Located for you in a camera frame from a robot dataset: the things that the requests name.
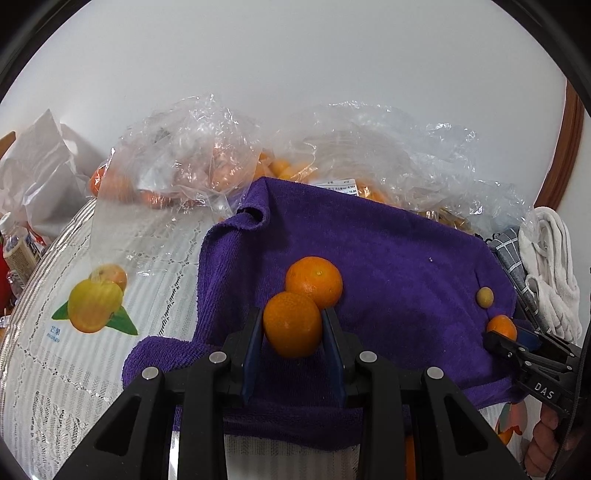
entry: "human hand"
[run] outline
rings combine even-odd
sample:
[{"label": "human hand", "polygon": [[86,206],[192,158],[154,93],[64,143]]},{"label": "human hand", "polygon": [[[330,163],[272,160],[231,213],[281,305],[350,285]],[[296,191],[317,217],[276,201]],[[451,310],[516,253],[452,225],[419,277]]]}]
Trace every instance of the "human hand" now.
[{"label": "human hand", "polygon": [[[542,405],[540,422],[534,427],[534,436],[525,454],[525,469],[528,475],[544,477],[550,470],[558,452],[558,442],[554,431],[558,427],[558,414],[546,405]],[[564,445],[565,450],[575,448],[580,434],[571,434]]]}]

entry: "white cloth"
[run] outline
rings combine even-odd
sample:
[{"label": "white cloth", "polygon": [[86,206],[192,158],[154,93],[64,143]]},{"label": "white cloth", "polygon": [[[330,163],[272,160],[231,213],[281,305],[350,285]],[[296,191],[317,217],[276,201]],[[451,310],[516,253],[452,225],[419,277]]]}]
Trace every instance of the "white cloth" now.
[{"label": "white cloth", "polygon": [[519,231],[519,254],[528,273],[525,281],[537,294],[540,315],[551,333],[574,342],[583,328],[569,230],[551,208],[538,207],[534,213],[540,223],[539,240],[533,243],[523,229]]}]

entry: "purple microfiber cloth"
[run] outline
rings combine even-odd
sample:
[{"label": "purple microfiber cloth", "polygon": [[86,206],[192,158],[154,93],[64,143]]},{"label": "purple microfiber cloth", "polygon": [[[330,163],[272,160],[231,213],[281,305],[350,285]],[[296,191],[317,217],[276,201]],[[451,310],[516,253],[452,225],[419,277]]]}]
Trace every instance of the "purple microfiber cloth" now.
[{"label": "purple microfiber cloth", "polygon": [[[482,346],[488,320],[511,316],[516,302],[482,240],[370,200],[266,178],[203,241],[193,340],[144,339],[125,362],[124,385],[147,366],[182,368],[220,348],[249,307],[283,291],[289,266],[309,255],[340,270],[336,311],[365,348],[398,367],[440,367],[477,408],[523,397],[509,366]],[[495,294],[488,310],[475,300],[484,286]],[[251,402],[225,412],[225,433],[335,450],[359,443],[361,412],[337,407],[322,348],[287,360],[264,340]]]}]

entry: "checkered cloth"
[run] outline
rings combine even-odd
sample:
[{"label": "checkered cloth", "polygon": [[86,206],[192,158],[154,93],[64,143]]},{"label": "checkered cloth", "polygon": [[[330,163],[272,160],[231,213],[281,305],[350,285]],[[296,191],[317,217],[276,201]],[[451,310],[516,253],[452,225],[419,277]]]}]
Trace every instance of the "checkered cloth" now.
[{"label": "checkered cloth", "polygon": [[538,298],[525,282],[527,272],[519,255],[519,227],[510,227],[503,233],[496,233],[492,240],[488,241],[488,246],[513,282],[517,291],[517,301],[527,319],[535,327],[547,332],[550,326],[540,316]]}]

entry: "clear plastic bag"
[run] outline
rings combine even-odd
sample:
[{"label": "clear plastic bag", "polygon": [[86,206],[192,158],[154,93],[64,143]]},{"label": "clear plastic bag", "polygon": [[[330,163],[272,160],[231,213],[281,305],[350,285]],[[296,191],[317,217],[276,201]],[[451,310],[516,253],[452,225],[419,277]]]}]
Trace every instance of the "clear plastic bag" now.
[{"label": "clear plastic bag", "polygon": [[[140,270],[142,257],[165,257],[157,229],[171,234],[194,209],[214,222],[232,216],[252,183],[259,138],[252,119],[213,95],[182,100],[128,128],[100,180],[91,254],[97,261],[112,259],[117,245],[126,253],[115,260]],[[130,234],[136,218],[147,221]]]},{"label": "clear plastic bag", "polygon": [[346,102],[288,119],[267,161],[278,178],[355,179],[358,196],[489,237],[526,221],[531,205],[513,185],[477,180],[476,140],[466,128],[420,127],[400,110]]}]

